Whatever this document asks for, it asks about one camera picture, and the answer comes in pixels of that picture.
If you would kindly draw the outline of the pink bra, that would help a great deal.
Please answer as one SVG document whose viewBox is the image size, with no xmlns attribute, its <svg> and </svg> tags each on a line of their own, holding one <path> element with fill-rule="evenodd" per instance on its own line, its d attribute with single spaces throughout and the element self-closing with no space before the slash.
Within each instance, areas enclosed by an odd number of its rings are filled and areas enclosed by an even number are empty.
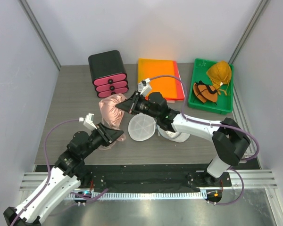
<svg viewBox="0 0 283 226">
<path fill-rule="evenodd" d="M 124 116 L 124 111 L 116 107 L 117 104 L 127 98 L 123 94 L 113 94 L 99 102 L 102 123 L 110 129 L 120 130 L 120 124 Z"/>
</svg>

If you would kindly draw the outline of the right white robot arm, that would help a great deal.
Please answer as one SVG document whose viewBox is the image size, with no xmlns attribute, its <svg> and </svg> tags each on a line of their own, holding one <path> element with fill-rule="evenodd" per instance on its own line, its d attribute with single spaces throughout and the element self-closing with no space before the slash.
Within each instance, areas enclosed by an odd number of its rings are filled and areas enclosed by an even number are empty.
<svg viewBox="0 0 283 226">
<path fill-rule="evenodd" d="M 129 99 L 116 104 L 116 108 L 132 115 L 142 113 L 150 116 L 164 131 L 189 134 L 211 141 L 217 156 L 209 163 L 202 177 L 209 186 L 218 185 L 222 174 L 240 163 L 250 145 L 250 139 L 233 119 L 208 121 L 190 118 L 170 108 L 159 92 L 151 93 L 145 98 L 136 91 Z"/>
</svg>

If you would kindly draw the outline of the white mesh laundry bag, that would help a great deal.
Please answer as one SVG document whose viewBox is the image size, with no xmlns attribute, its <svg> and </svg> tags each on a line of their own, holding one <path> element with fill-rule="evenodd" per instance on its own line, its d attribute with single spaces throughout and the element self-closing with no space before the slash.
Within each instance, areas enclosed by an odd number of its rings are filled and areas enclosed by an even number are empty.
<svg viewBox="0 0 283 226">
<path fill-rule="evenodd" d="M 166 131 L 159 127 L 155 120 L 142 113 L 135 115 L 128 124 L 128 133 L 134 141 L 146 141 L 150 139 L 154 133 L 157 132 L 159 136 L 167 139 Z M 190 137 L 189 134 L 181 133 L 176 139 L 167 139 L 177 143 L 182 143 Z"/>
</svg>

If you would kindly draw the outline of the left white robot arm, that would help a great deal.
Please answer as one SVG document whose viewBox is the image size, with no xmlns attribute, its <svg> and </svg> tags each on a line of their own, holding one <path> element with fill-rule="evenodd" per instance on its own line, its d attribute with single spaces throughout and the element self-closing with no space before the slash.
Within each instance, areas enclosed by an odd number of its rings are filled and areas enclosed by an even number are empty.
<svg viewBox="0 0 283 226">
<path fill-rule="evenodd" d="M 102 123 L 91 133 L 76 132 L 48 175 L 34 192 L 16 207 L 8 207 L 4 219 L 8 226 L 40 226 L 50 213 L 75 189 L 87 187 L 91 176 L 85 171 L 85 158 L 100 146 L 110 146 L 122 135 Z"/>
</svg>

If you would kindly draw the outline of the white bra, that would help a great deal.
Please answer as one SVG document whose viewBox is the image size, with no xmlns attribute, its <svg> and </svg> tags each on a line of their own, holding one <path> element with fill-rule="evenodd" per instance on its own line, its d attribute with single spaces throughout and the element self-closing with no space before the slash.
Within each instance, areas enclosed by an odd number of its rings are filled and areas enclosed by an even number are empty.
<svg viewBox="0 0 283 226">
<path fill-rule="evenodd" d="M 181 135 L 181 132 L 166 131 L 167 139 L 176 139 Z"/>
</svg>

